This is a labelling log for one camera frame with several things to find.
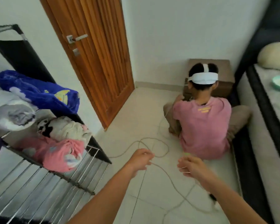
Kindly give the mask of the person's left hand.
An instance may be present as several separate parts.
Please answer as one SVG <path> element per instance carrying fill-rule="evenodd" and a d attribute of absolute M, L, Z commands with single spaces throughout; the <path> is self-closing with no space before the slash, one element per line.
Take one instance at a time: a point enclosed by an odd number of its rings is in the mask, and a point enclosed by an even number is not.
<path fill-rule="evenodd" d="M 127 162 L 127 166 L 133 173 L 142 170 L 142 149 L 145 148 L 137 149 Z"/>

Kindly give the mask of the person's right hand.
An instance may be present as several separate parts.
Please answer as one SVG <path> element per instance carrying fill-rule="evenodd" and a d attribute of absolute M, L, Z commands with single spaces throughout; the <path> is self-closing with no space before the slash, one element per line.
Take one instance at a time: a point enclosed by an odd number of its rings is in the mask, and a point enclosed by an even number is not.
<path fill-rule="evenodd" d="M 192 178 L 198 180 L 199 182 L 203 182 L 208 179 L 208 167 L 205 163 L 194 156 L 185 156 L 188 157 L 191 161 L 190 164 L 190 172 L 192 174 Z"/>

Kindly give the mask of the person's right forearm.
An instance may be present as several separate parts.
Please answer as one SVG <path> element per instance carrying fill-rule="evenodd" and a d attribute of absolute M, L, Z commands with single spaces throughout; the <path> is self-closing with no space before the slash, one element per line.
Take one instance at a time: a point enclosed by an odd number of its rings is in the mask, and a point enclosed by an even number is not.
<path fill-rule="evenodd" d="M 216 175 L 208 173 L 197 177 L 197 180 L 215 196 L 230 224 L 267 224 L 238 193 Z"/>

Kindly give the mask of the person's left forearm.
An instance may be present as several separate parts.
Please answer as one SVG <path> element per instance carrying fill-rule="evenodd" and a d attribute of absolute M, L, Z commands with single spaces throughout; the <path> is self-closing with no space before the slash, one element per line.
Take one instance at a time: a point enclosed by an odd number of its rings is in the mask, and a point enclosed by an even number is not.
<path fill-rule="evenodd" d="M 134 174 L 130 163 L 124 165 L 67 224 L 113 224 Z"/>

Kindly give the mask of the white and black cloth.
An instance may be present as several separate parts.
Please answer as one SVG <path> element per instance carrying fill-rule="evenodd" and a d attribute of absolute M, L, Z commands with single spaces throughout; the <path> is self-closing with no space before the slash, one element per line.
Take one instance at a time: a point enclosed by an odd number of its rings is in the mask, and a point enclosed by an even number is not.
<path fill-rule="evenodd" d="M 79 140 L 86 147 L 92 137 L 88 127 L 69 117 L 45 118 L 37 123 L 37 131 L 41 135 L 51 138 L 57 142 L 65 139 Z"/>

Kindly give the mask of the pink patterned cloth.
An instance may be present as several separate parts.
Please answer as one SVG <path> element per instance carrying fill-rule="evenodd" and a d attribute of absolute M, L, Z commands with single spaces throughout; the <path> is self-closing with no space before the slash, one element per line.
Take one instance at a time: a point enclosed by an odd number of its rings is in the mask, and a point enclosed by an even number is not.
<path fill-rule="evenodd" d="M 80 140 L 64 139 L 58 142 L 41 135 L 22 139 L 16 149 L 48 170 L 69 172 L 82 161 L 85 146 Z"/>

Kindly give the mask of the metal clothes drying rack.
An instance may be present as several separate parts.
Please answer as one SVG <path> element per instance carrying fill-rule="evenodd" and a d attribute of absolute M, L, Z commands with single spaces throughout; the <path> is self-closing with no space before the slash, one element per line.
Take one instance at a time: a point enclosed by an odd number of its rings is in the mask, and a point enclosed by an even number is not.
<path fill-rule="evenodd" d="M 20 74 L 79 93 L 75 86 L 62 85 L 53 79 L 17 24 L 0 25 L 0 60 L 8 62 L 11 70 Z M 22 139 L 41 136 L 37 123 L 45 118 L 66 116 L 87 127 L 90 124 L 82 121 L 78 113 L 63 114 L 30 105 L 36 111 L 36 121 L 31 127 L 21 131 L 0 130 L 4 142 L 0 150 L 0 224 L 65 224 L 98 193 L 112 162 L 93 135 L 82 161 L 69 172 L 48 170 L 17 150 L 16 145 Z"/>

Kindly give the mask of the brown wooden door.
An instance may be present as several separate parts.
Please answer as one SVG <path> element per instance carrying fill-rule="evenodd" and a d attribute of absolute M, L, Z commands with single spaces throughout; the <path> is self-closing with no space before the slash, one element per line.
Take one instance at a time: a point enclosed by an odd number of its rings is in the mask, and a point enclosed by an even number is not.
<path fill-rule="evenodd" d="M 106 131 L 135 89 L 121 0 L 40 2 Z"/>

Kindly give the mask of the blue fleece blanket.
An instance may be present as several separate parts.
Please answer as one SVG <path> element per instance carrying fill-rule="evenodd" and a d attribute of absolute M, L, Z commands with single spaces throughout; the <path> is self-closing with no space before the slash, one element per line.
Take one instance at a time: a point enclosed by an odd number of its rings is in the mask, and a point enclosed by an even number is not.
<path fill-rule="evenodd" d="M 77 114 L 79 109 L 80 96 L 77 91 L 30 78 L 14 70 L 0 72 L 0 87 L 39 109 L 50 109 L 63 114 Z"/>

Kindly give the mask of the cream pillow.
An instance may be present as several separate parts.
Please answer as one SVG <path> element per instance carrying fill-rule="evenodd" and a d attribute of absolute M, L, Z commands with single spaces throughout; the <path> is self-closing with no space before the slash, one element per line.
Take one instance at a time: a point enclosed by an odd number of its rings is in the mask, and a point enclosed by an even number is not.
<path fill-rule="evenodd" d="M 274 42 L 261 49 L 257 64 L 267 69 L 280 70 L 280 42 Z"/>

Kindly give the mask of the white and grey cloth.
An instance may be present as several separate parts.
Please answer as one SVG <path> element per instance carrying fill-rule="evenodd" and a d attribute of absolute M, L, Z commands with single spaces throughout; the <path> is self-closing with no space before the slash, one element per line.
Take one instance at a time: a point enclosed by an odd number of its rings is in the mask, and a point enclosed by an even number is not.
<path fill-rule="evenodd" d="M 36 121 L 36 111 L 16 94 L 0 89 L 0 130 L 21 131 Z"/>

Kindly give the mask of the black bed frame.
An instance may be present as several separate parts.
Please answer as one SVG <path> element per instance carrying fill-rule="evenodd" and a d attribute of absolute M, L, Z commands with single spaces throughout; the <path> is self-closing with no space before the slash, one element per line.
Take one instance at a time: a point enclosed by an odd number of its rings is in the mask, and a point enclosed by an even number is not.
<path fill-rule="evenodd" d="M 280 0 L 270 0 L 235 72 L 229 98 L 252 118 L 233 140 L 244 200 L 269 224 L 280 224 Z"/>

